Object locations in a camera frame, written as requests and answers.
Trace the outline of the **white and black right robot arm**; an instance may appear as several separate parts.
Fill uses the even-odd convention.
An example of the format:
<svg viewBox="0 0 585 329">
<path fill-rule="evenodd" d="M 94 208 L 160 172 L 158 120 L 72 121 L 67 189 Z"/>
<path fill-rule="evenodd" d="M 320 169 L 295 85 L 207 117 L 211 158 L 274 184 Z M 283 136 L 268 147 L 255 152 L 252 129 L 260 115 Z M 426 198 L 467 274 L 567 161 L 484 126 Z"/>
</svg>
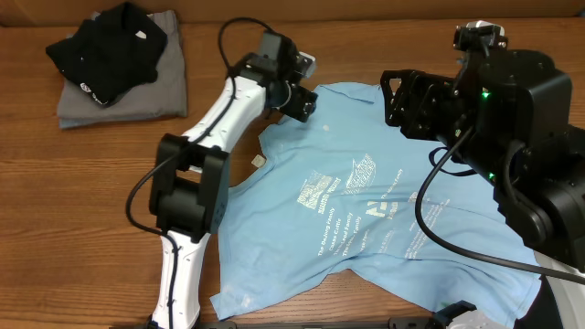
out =
<svg viewBox="0 0 585 329">
<path fill-rule="evenodd" d="M 386 70 L 385 120 L 439 141 L 494 190 L 506 224 L 537 254 L 567 328 L 584 325 L 584 131 L 569 123 L 572 82 L 546 54 L 466 46 L 458 75 Z"/>
</svg>

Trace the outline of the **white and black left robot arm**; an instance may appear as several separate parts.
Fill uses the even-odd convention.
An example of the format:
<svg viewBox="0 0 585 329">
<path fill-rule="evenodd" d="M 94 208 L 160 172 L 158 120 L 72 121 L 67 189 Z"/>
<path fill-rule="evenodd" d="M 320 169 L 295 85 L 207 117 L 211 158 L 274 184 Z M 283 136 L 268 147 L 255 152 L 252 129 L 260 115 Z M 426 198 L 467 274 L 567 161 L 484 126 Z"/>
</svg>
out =
<svg viewBox="0 0 585 329">
<path fill-rule="evenodd" d="M 205 249 L 227 210 L 230 153 L 267 110 L 299 122 L 309 119 L 317 96 L 300 81 L 314 68 L 314 57 L 288 37 L 266 30 L 259 50 L 229 68 L 224 89 L 206 115 L 182 135 L 161 139 L 149 210 L 162 233 L 163 265 L 148 327 L 195 327 Z"/>
</svg>

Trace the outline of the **light blue printed t-shirt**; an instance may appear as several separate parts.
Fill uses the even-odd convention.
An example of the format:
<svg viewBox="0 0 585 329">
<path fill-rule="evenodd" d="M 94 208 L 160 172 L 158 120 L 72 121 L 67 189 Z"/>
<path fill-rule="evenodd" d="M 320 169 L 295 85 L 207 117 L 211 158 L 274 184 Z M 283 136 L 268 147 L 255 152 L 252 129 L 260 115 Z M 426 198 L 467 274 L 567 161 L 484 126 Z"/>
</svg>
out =
<svg viewBox="0 0 585 329">
<path fill-rule="evenodd" d="M 457 255 L 417 224 L 423 218 L 455 245 L 533 263 L 492 186 L 448 164 L 422 190 L 436 143 L 386 125 L 380 87 L 346 82 L 316 92 L 307 122 L 283 118 L 261 133 L 266 164 L 229 191 L 217 316 L 257 311 L 351 270 L 430 311 L 466 301 L 505 326 L 523 317 L 540 290 L 537 275 Z"/>
</svg>

